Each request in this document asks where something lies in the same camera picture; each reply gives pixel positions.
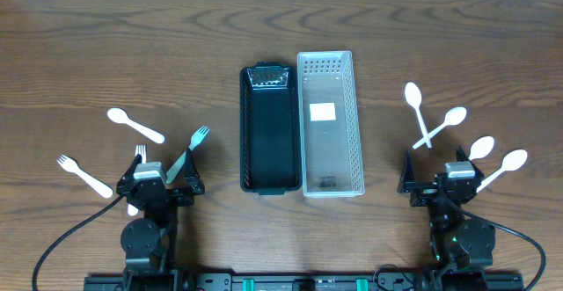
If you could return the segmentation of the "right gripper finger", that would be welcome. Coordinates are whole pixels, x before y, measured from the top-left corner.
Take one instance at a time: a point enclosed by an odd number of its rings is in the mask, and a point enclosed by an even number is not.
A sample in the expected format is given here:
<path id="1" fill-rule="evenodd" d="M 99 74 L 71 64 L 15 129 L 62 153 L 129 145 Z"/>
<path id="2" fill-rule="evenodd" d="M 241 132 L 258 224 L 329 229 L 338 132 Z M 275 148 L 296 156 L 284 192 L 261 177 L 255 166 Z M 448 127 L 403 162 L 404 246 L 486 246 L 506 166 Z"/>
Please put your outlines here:
<path id="1" fill-rule="evenodd" d="M 411 185 L 415 182 L 413 162 L 411 158 L 411 153 L 409 150 L 406 151 L 403 160 L 403 169 L 399 178 L 398 184 L 400 186 Z"/>
<path id="2" fill-rule="evenodd" d="M 455 162 L 455 176 L 456 177 L 474 177 L 476 175 L 475 168 L 469 157 L 465 154 L 463 149 L 458 146 L 456 150 L 457 160 Z"/>

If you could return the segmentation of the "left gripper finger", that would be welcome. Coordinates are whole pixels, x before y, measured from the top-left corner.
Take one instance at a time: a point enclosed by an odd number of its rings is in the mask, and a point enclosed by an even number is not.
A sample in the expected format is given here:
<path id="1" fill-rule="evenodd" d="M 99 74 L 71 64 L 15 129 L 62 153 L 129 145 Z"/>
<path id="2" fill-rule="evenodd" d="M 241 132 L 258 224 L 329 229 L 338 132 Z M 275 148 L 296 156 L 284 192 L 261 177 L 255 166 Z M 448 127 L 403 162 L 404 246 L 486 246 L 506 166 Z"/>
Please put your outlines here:
<path id="1" fill-rule="evenodd" d="M 190 187 L 200 187 L 201 177 L 197 168 L 194 165 L 194 159 L 192 150 L 189 148 L 186 149 L 186 154 L 184 155 L 184 165 L 183 165 L 183 179 L 186 181 L 186 184 Z"/>
<path id="2" fill-rule="evenodd" d="M 124 186 L 125 184 L 127 184 L 131 179 L 133 179 L 133 175 L 135 172 L 135 168 L 138 164 L 140 164 L 143 160 L 143 156 L 142 155 L 136 155 L 135 158 L 133 159 L 133 162 L 131 163 L 131 165 L 128 167 L 128 169 L 126 170 L 126 172 L 124 173 L 124 175 L 121 177 L 121 179 L 119 180 L 119 185 L 120 186 Z"/>

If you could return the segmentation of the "white spoon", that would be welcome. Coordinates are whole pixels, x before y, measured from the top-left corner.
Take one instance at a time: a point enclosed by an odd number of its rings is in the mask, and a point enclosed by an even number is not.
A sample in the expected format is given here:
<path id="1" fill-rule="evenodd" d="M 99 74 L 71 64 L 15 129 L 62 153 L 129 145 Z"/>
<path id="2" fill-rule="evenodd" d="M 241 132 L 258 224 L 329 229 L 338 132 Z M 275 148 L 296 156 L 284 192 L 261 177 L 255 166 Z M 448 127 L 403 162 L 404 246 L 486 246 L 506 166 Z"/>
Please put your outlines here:
<path id="1" fill-rule="evenodd" d="M 495 140 L 492 136 L 483 136 L 475 141 L 470 147 L 470 161 L 486 157 L 494 148 Z"/>
<path id="2" fill-rule="evenodd" d="M 415 83 L 408 82 L 405 86 L 404 94 L 405 94 L 406 103 L 409 106 L 411 106 L 416 113 L 417 121 L 419 123 L 420 131 L 422 133 L 422 139 L 427 144 L 427 146 L 431 149 L 432 143 L 428 136 L 428 130 L 420 111 L 420 105 L 422 101 L 420 89 Z"/>
<path id="3" fill-rule="evenodd" d="M 528 152 L 524 149 L 516 149 L 507 153 L 507 155 L 502 159 L 501 167 L 481 182 L 480 186 L 477 188 L 477 192 L 479 193 L 484 190 L 502 173 L 507 171 L 517 171 L 520 169 L 527 161 L 527 158 Z"/>
<path id="4" fill-rule="evenodd" d="M 162 144 L 165 142 L 165 136 L 160 134 L 159 132 L 145 127 L 142 124 L 139 124 L 128 117 L 128 114 L 121 108 L 110 108 L 107 111 L 108 118 L 118 124 L 125 124 L 139 132 L 140 134 L 144 135 L 145 137 L 149 138 L 155 143 Z"/>

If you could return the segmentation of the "white fork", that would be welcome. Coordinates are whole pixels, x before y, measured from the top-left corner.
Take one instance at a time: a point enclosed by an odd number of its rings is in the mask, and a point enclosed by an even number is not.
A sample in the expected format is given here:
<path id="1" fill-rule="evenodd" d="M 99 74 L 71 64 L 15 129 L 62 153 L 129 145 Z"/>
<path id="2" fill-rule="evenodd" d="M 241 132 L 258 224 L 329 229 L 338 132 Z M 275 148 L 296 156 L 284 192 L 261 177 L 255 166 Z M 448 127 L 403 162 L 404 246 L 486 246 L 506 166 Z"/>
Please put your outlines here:
<path id="1" fill-rule="evenodd" d="M 69 156 L 61 155 L 57 159 L 57 163 L 67 172 L 78 175 L 88 186 L 90 186 L 97 194 L 105 199 L 113 196 L 113 189 L 105 183 L 94 178 L 92 175 L 83 171 L 78 163 Z"/>
<path id="2" fill-rule="evenodd" d="M 141 157 L 141 163 L 145 164 L 146 163 L 146 156 L 147 156 L 147 151 L 146 151 L 146 146 L 145 145 L 136 145 L 135 146 L 135 154 L 139 155 Z M 138 214 L 139 210 L 134 207 L 131 204 L 128 204 L 128 214 L 130 216 L 136 216 Z"/>

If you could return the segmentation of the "white spoon crossing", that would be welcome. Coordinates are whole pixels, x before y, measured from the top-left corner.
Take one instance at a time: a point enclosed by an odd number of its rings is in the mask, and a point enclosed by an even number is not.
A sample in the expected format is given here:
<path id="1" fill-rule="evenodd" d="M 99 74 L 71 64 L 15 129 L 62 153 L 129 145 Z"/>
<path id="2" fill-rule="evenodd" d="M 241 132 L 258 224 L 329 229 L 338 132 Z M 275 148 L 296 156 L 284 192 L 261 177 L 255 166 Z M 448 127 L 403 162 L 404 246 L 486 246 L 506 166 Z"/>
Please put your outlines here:
<path id="1" fill-rule="evenodd" d="M 422 144 L 427 143 L 432 137 L 437 135 L 447 126 L 455 126 L 460 124 L 465 119 L 467 115 L 467 110 L 462 106 L 458 106 L 450 109 L 449 111 L 446 112 L 443 123 L 438 127 L 434 128 L 430 132 L 428 132 L 426 128 L 424 119 L 422 119 L 419 109 L 416 109 L 416 114 L 417 114 L 417 120 L 419 121 L 420 124 L 422 138 L 413 145 L 414 149 L 417 149 Z"/>

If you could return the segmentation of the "mint green plastic fork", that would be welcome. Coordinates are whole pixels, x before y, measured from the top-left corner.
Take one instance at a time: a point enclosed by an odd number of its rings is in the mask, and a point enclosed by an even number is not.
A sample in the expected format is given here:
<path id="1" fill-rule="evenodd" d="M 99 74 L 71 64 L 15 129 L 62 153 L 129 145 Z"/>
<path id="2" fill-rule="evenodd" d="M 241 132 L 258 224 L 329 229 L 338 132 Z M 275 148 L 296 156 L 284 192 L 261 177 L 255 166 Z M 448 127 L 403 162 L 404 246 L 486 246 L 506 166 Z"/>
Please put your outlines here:
<path id="1" fill-rule="evenodd" d="M 196 130 L 192 137 L 191 137 L 191 141 L 190 141 L 190 145 L 189 145 L 189 149 L 190 150 L 194 150 L 197 146 L 199 146 L 207 137 L 209 133 L 209 128 L 207 126 L 202 126 L 200 127 L 198 130 Z M 182 168 L 184 162 L 185 162 L 185 155 L 186 153 L 183 153 L 177 160 L 176 162 L 171 166 L 171 168 L 168 170 L 168 172 L 166 172 L 166 183 L 170 184 L 178 175 L 180 169 Z"/>

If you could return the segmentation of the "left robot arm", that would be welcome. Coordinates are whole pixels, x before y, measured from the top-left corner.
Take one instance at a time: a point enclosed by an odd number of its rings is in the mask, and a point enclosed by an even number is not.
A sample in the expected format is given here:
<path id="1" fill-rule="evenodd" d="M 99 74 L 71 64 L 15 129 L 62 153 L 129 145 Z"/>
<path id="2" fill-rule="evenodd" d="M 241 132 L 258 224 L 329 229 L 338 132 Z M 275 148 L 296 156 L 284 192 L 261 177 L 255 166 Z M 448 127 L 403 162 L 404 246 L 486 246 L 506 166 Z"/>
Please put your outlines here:
<path id="1" fill-rule="evenodd" d="M 162 164 L 144 164 L 137 155 L 118 181 L 116 192 L 143 212 L 121 233 L 126 266 L 118 290 L 197 289 L 194 275 L 175 264 L 178 208 L 193 205 L 194 197 L 205 193 L 190 149 L 184 155 L 183 173 L 186 185 L 168 188 Z"/>

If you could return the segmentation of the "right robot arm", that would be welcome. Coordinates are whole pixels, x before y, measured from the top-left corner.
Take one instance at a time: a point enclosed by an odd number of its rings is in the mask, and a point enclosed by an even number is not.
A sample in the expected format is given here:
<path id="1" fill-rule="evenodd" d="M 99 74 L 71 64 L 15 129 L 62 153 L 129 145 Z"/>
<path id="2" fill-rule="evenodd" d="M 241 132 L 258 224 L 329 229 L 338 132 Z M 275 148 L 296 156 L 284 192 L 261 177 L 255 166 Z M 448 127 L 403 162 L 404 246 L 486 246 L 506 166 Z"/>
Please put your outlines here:
<path id="1" fill-rule="evenodd" d="M 495 229 L 464 214 L 462 206 L 477 194 L 484 174 L 462 149 L 432 182 L 415 178 L 406 152 L 398 192 L 410 195 L 411 207 L 428 210 L 430 250 L 437 264 L 418 273 L 415 290 L 489 290 L 485 269 L 493 263 Z"/>

